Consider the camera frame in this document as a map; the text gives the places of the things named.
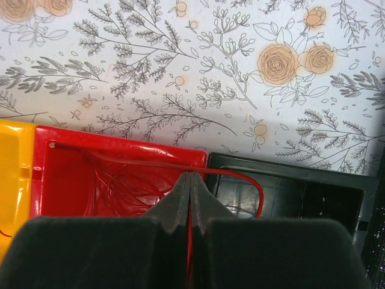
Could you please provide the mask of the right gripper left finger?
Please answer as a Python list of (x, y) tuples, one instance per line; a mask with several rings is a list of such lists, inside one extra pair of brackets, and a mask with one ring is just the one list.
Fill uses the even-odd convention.
[(185, 288), (190, 175), (139, 217), (36, 217), (1, 263), (2, 288)]

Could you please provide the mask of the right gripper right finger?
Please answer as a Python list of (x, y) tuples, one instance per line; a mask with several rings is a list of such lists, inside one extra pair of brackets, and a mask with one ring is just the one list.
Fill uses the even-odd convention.
[(369, 288), (348, 231), (328, 219), (239, 219), (191, 175), (195, 288)]

